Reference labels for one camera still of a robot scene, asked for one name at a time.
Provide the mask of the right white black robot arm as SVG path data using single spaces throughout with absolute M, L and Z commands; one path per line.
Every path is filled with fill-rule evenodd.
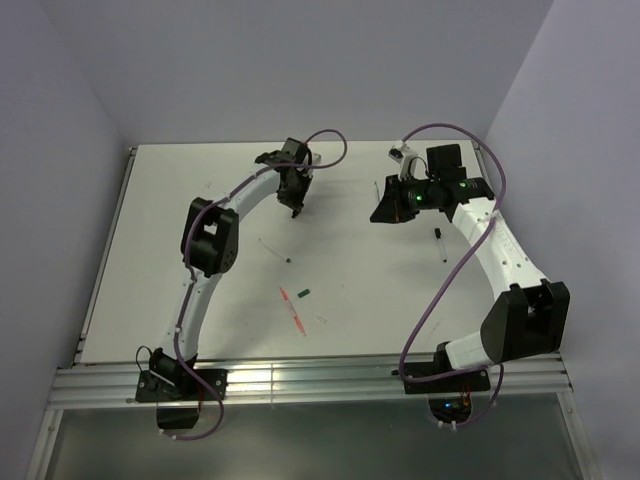
M 386 178 L 371 222 L 400 224 L 424 210 L 443 213 L 469 243 L 465 256 L 478 259 L 494 296 L 477 332 L 438 346 L 426 380 L 452 390 L 481 367 L 558 351 L 569 290 L 562 282 L 550 281 L 525 254 L 489 184 L 468 176 L 459 145 L 427 149 L 423 179 L 414 175 L 421 158 L 405 142 L 396 143 L 389 156 L 400 170 Z

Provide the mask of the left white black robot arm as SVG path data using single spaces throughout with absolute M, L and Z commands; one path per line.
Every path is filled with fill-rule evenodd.
M 298 216 L 320 161 L 307 143 L 289 138 L 259 155 L 248 177 L 222 198 L 191 202 L 180 244 L 184 297 L 161 345 L 150 353 L 149 367 L 140 372 L 137 402 L 184 401 L 214 386 L 195 378 L 194 365 L 210 300 L 238 257 L 240 223 L 272 195 Z

